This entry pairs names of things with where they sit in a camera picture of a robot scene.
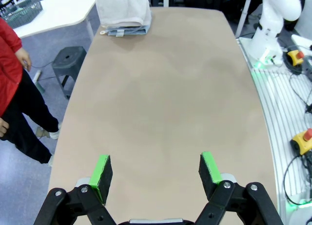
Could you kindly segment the person's left hand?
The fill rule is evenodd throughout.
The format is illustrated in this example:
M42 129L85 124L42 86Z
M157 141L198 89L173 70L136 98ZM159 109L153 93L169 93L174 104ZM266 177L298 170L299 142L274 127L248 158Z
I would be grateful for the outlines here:
M32 61L29 53L25 49L20 48L15 52L15 55L19 60L19 62L21 63L21 65L23 66L23 68L26 69L28 72L30 72L32 67Z

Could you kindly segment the person's right hand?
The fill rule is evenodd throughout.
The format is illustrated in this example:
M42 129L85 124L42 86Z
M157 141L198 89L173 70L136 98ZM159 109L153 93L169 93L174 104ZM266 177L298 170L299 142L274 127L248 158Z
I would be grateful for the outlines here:
M9 124L5 120L0 118L0 137L4 137L8 129L9 129Z

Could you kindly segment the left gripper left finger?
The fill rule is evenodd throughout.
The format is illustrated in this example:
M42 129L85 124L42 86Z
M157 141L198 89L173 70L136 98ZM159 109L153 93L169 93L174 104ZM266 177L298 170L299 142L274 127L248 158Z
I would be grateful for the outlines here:
M92 225L115 225L105 208L113 171L109 155L101 155L88 183L70 192L51 189L35 219L36 225L73 225L79 216L87 216Z

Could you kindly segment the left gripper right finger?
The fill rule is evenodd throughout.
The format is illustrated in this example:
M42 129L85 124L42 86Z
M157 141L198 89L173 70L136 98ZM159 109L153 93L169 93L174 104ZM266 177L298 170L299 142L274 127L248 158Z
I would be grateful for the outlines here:
M227 211L235 212L244 225L283 224L264 186L251 182L242 187L223 179L211 152L200 155L198 172L208 203L196 225L218 225Z

